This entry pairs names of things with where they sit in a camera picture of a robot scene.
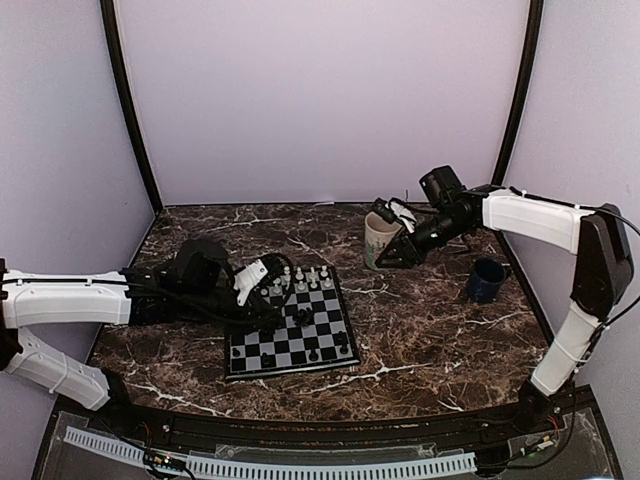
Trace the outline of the black white chessboard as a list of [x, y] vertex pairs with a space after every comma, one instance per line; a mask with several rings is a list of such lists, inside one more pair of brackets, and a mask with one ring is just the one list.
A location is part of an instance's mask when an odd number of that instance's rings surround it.
[[[347, 307], [340, 288], [337, 271], [332, 265], [286, 269], [285, 274], [272, 282], [260, 294], [270, 304], [279, 301], [285, 289], [293, 292], [282, 307], [280, 320], [271, 329], [244, 333], [225, 332], [225, 379], [229, 382], [256, 380], [277, 375], [311, 372], [358, 365], [360, 354], [350, 324]], [[314, 323], [306, 327], [294, 324], [293, 315], [299, 308], [314, 311]], [[346, 344], [337, 344], [335, 335], [344, 331]], [[340, 356], [340, 346], [349, 346], [349, 355]], [[232, 349], [240, 351], [232, 357]], [[316, 349], [317, 361], [309, 360], [309, 352]], [[261, 365], [261, 355], [273, 358], [270, 367]]]

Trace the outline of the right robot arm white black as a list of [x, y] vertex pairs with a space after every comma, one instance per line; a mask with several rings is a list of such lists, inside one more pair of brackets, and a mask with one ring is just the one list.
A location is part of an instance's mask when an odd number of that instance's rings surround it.
[[566, 295], [564, 317], [552, 324], [553, 339], [518, 392], [510, 424], [521, 434], [534, 432], [549, 416], [554, 398], [587, 364], [603, 334], [636, 306], [619, 306], [634, 282], [635, 262], [629, 233], [639, 231], [611, 203], [590, 206], [496, 184], [465, 186], [450, 166], [426, 173], [419, 184], [428, 200], [425, 219], [417, 220], [407, 202], [378, 198], [372, 210], [401, 229], [377, 255], [379, 268], [411, 269], [434, 250], [474, 230], [515, 237], [560, 262], [533, 264], [515, 251], [535, 294], [560, 287]]

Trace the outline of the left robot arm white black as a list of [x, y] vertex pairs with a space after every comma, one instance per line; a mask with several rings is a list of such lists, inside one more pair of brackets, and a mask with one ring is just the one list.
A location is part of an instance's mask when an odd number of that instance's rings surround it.
[[189, 317], [239, 328], [274, 324], [283, 300], [260, 289], [292, 266], [268, 253], [235, 268], [218, 242], [190, 239], [163, 263], [102, 274], [40, 275], [1, 270], [1, 369], [67, 397], [120, 436], [141, 427], [120, 375], [77, 361], [30, 331], [32, 325], [95, 323], [146, 326]]

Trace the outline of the pile of black chess pieces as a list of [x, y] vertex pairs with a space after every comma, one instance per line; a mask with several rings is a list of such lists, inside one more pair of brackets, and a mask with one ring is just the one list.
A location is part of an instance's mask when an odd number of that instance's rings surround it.
[[294, 324], [298, 327], [310, 326], [314, 323], [314, 311], [312, 308], [299, 308], [293, 315]]

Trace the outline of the cream seashell mug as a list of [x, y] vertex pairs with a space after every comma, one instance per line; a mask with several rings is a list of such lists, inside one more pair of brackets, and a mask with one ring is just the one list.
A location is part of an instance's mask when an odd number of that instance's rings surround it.
[[416, 217], [406, 209], [401, 210], [400, 219], [388, 223], [375, 212], [370, 212], [364, 219], [364, 258], [365, 264], [372, 270], [377, 270], [375, 262], [393, 238], [407, 225], [415, 226]]

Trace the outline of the dark blue mug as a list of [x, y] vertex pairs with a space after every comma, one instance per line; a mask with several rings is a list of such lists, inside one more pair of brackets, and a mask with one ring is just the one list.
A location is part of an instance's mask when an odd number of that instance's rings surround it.
[[494, 258], [477, 259], [473, 264], [466, 287], [468, 298], [477, 304], [492, 303], [511, 274], [512, 269], [509, 265]]

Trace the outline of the right black frame post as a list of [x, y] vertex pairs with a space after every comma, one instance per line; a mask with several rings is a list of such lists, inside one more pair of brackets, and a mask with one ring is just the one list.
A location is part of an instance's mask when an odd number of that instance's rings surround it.
[[531, 0], [529, 2], [521, 57], [516, 75], [512, 101], [491, 178], [491, 183], [494, 185], [499, 185], [504, 182], [515, 148], [536, 59], [543, 12], [543, 0]]

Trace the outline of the black frame post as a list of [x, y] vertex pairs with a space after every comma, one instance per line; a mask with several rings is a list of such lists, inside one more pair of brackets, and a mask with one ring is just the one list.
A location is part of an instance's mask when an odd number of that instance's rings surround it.
[[536, 59], [543, 12], [543, 0], [531, 0], [529, 2], [521, 57], [516, 75], [512, 101], [491, 178], [491, 183], [494, 185], [499, 185], [504, 182], [515, 148]]
[[164, 205], [157, 182], [152, 172], [151, 163], [137, 117], [136, 107], [134, 105], [127, 67], [125, 65], [118, 20], [116, 18], [116, 3], [112, 0], [100, 0], [99, 5], [111, 70], [125, 127], [147, 198], [150, 202], [152, 211], [155, 215], [158, 215], [163, 210]]

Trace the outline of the left black frame post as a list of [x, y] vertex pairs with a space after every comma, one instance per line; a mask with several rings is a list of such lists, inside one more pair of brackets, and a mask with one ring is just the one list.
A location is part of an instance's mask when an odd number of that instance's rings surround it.
[[151, 163], [137, 117], [136, 107], [134, 105], [127, 67], [125, 65], [118, 20], [116, 18], [116, 3], [112, 0], [100, 0], [99, 5], [111, 70], [125, 127], [147, 198], [150, 202], [152, 211], [155, 215], [158, 215], [163, 210], [164, 205], [157, 182], [152, 172]]

